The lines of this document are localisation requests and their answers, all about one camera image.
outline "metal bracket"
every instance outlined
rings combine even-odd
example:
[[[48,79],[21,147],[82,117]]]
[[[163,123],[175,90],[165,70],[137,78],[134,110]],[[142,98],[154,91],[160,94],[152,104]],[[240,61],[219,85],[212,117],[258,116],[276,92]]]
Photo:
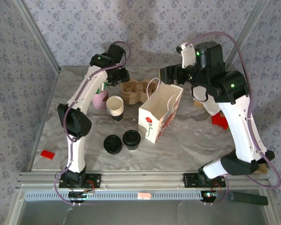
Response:
[[[198,177],[197,172],[190,172],[190,173],[184,173],[183,174],[183,182],[184,182],[184,187],[185,188],[212,188],[214,186],[214,182],[216,181],[221,188],[226,187],[226,182],[224,177],[216,177],[212,179],[210,182],[207,184],[203,185]]]
[[[67,189],[72,189],[72,188],[80,188],[80,189],[92,189],[93,186],[87,181],[92,181],[95,188],[100,188],[101,184],[101,174],[99,173],[86,173],[85,175],[85,182],[81,184],[81,186],[71,180],[71,179],[63,179],[64,177],[61,176],[60,181],[59,181],[59,188],[67,188]]]

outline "cup lid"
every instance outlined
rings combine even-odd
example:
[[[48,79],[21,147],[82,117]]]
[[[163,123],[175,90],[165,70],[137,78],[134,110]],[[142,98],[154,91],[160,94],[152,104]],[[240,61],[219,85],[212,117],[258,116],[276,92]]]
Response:
[[[109,154],[118,154],[122,150],[122,141],[116,135],[109,135],[104,140],[104,148]]]
[[[128,130],[123,135],[123,142],[128,146],[135,146],[141,142],[141,135],[136,130]]]

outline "black lid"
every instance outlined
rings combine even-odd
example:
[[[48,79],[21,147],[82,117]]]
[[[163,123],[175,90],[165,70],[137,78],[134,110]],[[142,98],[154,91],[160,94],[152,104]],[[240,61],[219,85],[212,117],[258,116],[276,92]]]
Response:
[[[118,154],[122,150],[122,141],[116,135],[109,135],[104,140],[104,148],[109,154]]]
[[[141,142],[141,135],[136,130],[128,130],[123,135],[123,142],[128,146],[135,146]]]

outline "paper bag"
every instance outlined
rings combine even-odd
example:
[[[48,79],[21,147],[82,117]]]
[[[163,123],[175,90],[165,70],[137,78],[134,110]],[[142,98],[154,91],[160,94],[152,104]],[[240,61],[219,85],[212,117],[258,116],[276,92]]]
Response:
[[[155,143],[176,115],[183,89],[161,83],[139,108],[139,133]]]

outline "white cup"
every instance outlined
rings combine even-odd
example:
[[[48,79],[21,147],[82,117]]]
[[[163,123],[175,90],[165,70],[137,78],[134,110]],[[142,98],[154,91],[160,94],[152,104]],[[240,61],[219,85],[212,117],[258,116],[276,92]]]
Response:
[[[120,122],[123,119],[124,102],[119,96],[112,96],[106,102],[108,113],[112,119]]]

